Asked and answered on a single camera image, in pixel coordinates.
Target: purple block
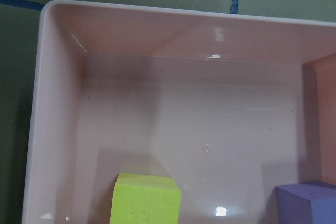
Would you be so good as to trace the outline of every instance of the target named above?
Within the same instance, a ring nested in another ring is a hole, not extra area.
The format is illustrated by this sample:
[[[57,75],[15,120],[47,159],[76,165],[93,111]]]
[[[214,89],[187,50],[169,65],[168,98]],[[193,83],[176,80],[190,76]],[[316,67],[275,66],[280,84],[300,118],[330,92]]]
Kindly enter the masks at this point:
[[[280,224],[336,224],[336,186],[308,182],[276,187]]]

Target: gray-green surface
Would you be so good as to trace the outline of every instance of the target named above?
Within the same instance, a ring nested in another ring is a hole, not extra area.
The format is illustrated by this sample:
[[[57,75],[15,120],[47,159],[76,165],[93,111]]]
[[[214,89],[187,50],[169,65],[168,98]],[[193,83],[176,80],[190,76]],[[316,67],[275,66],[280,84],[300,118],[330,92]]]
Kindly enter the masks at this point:
[[[231,5],[231,0],[88,1],[223,13]],[[238,12],[336,21],[336,0],[239,0]],[[39,12],[0,4],[0,223],[21,219],[38,19]]]

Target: cube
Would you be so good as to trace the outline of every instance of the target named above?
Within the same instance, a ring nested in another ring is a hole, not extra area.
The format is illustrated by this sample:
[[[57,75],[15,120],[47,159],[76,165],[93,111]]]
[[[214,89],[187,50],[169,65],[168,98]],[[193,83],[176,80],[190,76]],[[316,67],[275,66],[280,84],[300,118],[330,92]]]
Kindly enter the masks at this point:
[[[173,178],[119,173],[110,224],[177,224],[181,191]]]
[[[276,187],[280,224],[336,223],[336,186],[308,182]]]

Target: box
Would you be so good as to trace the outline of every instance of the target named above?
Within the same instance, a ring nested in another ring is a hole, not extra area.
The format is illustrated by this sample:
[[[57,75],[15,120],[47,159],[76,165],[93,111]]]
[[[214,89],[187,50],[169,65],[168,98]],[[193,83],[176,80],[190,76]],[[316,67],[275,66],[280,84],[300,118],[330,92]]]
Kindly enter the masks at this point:
[[[336,223],[336,186],[308,182],[276,187],[281,224]]]
[[[23,224],[108,223],[120,171],[173,177],[181,223],[276,223],[276,185],[336,182],[335,39],[335,23],[48,3]]]

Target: cube top face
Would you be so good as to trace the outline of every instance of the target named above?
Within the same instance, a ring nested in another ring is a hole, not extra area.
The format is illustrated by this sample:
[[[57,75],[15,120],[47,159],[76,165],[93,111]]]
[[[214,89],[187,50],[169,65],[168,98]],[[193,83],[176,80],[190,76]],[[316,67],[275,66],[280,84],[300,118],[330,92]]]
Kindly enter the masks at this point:
[[[181,191],[172,178],[120,173],[111,224],[177,224]]]
[[[336,187],[324,182],[283,185],[277,188],[309,201],[336,197]]]
[[[173,178],[142,175],[135,173],[119,173],[116,185],[180,191]]]

